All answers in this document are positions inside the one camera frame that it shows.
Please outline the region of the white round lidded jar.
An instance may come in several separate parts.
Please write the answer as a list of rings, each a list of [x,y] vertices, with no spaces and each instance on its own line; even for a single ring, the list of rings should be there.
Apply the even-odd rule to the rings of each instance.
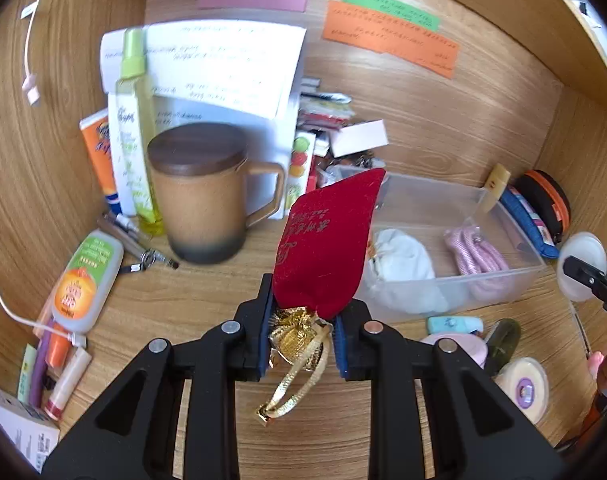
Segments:
[[[592,287],[607,271],[607,255],[601,241],[590,232],[579,232],[565,241],[557,260],[557,284],[570,301],[593,297]]]

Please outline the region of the white cloth pouch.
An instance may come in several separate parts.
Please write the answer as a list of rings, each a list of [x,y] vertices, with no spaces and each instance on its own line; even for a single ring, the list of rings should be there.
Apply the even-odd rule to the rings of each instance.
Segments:
[[[377,304],[405,316],[443,313],[449,305],[435,281],[433,261],[419,240],[399,229],[374,234],[362,285]]]

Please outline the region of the dark green glass bottle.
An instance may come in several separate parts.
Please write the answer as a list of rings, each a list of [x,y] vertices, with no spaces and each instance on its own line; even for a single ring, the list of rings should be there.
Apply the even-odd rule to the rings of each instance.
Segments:
[[[501,318],[489,330],[485,339],[488,353],[483,369],[490,376],[499,374],[509,364],[521,337],[521,327],[512,318]]]

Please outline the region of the yellow cream tub purple label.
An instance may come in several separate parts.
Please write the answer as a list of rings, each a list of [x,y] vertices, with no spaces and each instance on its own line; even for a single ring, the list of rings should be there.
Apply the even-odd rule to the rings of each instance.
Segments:
[[[519,358],[509,362],[494,381],[533,424],[543,419],[549,406],[550,386],[537,360]]]

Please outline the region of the red velvet gold pouch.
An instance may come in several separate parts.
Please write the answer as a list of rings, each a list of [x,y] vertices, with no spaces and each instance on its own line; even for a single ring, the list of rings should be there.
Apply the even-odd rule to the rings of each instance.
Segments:
[[[261,424],[298,406],[325,371],[333,320],[357,291],[386,171],[360,171],[298,198],[290,208],[274,263],[276,310],[269,321],[274,354],[290,364],[271,398],[256,409]]]

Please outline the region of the blue patchwork fabric pouch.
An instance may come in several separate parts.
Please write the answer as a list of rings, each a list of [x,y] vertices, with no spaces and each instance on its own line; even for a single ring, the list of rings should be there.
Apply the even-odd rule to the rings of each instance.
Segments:
[[[516,188],[512,185],[505,188],[500,197],[500,203],[542,258],[556,260],[559,257],[559,250],[553,242],[549,229]]]

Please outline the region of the black orange zip case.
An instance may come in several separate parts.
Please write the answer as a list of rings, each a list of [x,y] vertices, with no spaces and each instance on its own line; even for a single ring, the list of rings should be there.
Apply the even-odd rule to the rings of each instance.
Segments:
[[[530,169],[516,179],[514,188],[543,220],[553,241],[560,243],[571,222],[571,206],[561,186],[547,172]]]

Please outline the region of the clear plastic storage bin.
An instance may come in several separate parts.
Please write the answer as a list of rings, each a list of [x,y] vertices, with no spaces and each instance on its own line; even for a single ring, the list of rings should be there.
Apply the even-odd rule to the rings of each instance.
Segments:
[[[389,311],[369,296],[361,279],[354,296],[367,304],[373,318],[392,323],[451,315],[523,295],[545,264],[502,204],[488,214],[479,211],[483,194],[483,188],[386,174],[369,240],[384,229],[399,229],[419,240],[449,307],[425,316]]]

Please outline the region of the white orange lotion bottle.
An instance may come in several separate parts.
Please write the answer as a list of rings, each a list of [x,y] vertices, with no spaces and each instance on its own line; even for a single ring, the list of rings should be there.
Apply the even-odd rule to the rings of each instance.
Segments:
[[[92,330],[124,260],[117,238],[96,229],[78,246],[54,287],[54,321],[69,333]]]

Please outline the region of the brown lidded ceramic mug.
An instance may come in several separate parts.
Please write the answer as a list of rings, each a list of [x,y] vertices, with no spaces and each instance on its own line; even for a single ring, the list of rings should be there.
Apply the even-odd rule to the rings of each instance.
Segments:
[[[182,260],[215,264],[241,250],[247,230],[280,209],[285,171],[248,158],[243,129],[197,122],[158,133],[148,143],[154,191],[171,249]],[[246,209],[249,177],[276,177],[270,200]]]

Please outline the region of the white cardboard box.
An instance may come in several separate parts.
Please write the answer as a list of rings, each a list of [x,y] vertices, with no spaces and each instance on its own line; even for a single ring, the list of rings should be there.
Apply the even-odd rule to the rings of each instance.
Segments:
[[[382,148],[388,144],[385,124],[382,120],[340,128],[329,134],[333,155],[337,158]]]

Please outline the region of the fruit candy box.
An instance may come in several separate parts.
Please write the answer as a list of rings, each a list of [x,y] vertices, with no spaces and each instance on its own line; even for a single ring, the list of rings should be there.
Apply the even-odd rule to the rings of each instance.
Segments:
[[[289,214],[294,203],[307,191],[315,139],[317,136],[311,132],[298,131],[295,134],[286,180],[284,214]]]

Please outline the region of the green spray bottle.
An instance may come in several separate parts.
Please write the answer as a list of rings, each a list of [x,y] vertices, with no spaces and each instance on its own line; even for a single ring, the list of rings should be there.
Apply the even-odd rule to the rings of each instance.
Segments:
[[[164,232],[164,225],[147,158],[147,145],[157,129],[142,28],[125,31],[115,98],[121,150],[136,217],[144,233],[158,236]]]

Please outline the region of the orange sticky note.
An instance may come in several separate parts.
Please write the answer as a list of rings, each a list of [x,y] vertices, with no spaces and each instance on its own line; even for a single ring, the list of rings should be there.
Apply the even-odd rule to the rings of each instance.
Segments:
[[[438,32],[389,14],[331,0],[322,38],[402,58],[451,78],[460,46]]]

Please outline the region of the nail clipper keychain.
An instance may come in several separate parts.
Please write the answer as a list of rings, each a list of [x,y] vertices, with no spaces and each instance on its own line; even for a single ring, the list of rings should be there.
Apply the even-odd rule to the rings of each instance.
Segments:
[[[142,252],[138,262],[121,266],[121,268],[119,269],[119,274],[145,272],[147,269],[149,269],[151,266],[154,266],[155,264],[169,266],[169,268],[174,270],[177,270],[177,268],[180,266],[180,263],[178,263],[176,260],[165,256],[157,249],[148,249],[146,252]]]

